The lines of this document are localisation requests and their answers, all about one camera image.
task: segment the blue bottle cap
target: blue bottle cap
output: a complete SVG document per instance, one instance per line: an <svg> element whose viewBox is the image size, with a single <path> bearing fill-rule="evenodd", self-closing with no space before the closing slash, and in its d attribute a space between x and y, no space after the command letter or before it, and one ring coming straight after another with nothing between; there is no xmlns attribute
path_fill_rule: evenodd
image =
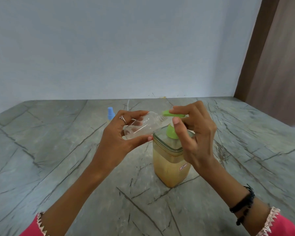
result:
<svg viewBox="0 0 295 236"><path fill-rule="evenodd" d="M108 108L108 115L107 115L107 118L108 120L112 120L115 116L115 113L114 113L114 110L113 110L113 107L109 107Z"/></svg>

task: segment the hand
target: hand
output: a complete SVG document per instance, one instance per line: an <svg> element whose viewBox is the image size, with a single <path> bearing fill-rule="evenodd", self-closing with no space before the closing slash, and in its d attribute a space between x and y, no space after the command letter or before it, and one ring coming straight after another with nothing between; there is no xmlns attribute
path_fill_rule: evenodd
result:
<svg viewBox="0 0 295 236"><path fill-rule="evenodd" d="M104 129L102 139L90 166L95 166L109 174L118 166L125 156L136 147L153 140L151 135L142 135L130 140L124 140L123 127L125 122L120 119L123 116L127 125L134 122L133 119L140 120L148 111L124 111L120 110L113 120Z"/></svg>
<svg viewBox="0 0 295 236"><path fill-rule="evenodd" d="M217 128L203 102L197 101L187 106L174 106L169 112L189 115L182 119L173 118L175 132L184 150L185 161L192 164L198 172L209 167L215 159L213 139ZM195 132L193 138L189 136L187 129Z"/></svg>

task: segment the lace trim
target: lace trim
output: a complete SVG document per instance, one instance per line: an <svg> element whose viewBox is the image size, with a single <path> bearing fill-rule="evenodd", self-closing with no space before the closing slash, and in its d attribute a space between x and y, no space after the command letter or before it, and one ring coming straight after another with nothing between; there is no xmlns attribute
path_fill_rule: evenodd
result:
<svg viewBox="0 0 295 236"><path fill-rule="evenodd" d="M272 226L272 222L276 219L276 216L280 213L280 210L272 207L268 218L266 219L265 226L256 236L269 236L268 233L271 233L270 227Z"/></svg>
<svg viewBox="0 0 295 236"><path fill-rule="evenodd" d="M43 234L43 236L46 236L46 234L47 234L47 230L43 231L44 226L41 227L41 219L40 219L40 218L41 218L42 215L43 215L43 212L42 212L42 213L39 213L39 214L37 215L37 225L38 225L38 227L39 227L41 233Z"/></svg>

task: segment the gray marble surface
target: gray marble surface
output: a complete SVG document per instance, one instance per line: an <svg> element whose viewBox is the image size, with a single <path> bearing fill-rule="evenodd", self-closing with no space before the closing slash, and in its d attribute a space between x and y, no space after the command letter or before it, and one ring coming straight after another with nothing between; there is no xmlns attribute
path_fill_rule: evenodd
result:
<svg viewBox="0 0 295 236"><path fill-rule="evenodd" d="M199 98L218 126L214 154L295 223L295 130L234 98ZM161 112L195 98L130 100ZM78 178L127 100L29 101L0 114L0 235L24 230ZM248 235L191 168L177 187L154 174L152 144L132 151L87 200L67 235Z"/></svg>

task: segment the silver ring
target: silver ring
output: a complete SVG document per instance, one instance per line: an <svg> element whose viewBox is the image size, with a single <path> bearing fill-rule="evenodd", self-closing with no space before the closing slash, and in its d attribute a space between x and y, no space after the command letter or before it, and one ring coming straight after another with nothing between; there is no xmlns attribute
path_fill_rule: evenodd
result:
<svg viewBox="0 0 295 236"><path fill-rule="evenodd" d="M123 116L120 116L119 118L122 119L125 122L125 124L127 125L127 122L126 122L126 120L124 119Z"/></svg>

